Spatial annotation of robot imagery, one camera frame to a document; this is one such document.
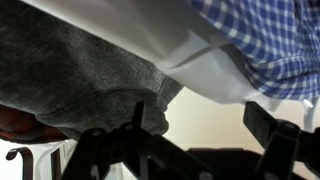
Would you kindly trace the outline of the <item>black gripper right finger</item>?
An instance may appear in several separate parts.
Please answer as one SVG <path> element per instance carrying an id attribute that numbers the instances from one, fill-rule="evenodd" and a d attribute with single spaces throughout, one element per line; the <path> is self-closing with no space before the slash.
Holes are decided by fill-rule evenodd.
<path id="1" fill-rule="evenodd" d="M 256 167 L 259 180 L 303 180 L 293 173 L 296 161 L 320 177 L 320 132 L 302 130 L 296 124 L 275 119 L 259 104 L 245 104 L 243 123 L 264 148 Z"/>

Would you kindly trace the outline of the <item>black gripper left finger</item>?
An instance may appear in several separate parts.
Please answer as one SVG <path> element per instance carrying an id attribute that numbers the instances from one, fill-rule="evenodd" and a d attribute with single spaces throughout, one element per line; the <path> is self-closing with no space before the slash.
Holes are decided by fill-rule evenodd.
<path id="1" fill-rule="evenodd" d="M 208 165 L 144 130 L 144 120 L 144 104 L 139 102 L 132 120 L 120 128 L 84 132 L 61 180 L 103 180 L 117 163 L 124 164 L 138 180 L 214 180 Z"/>

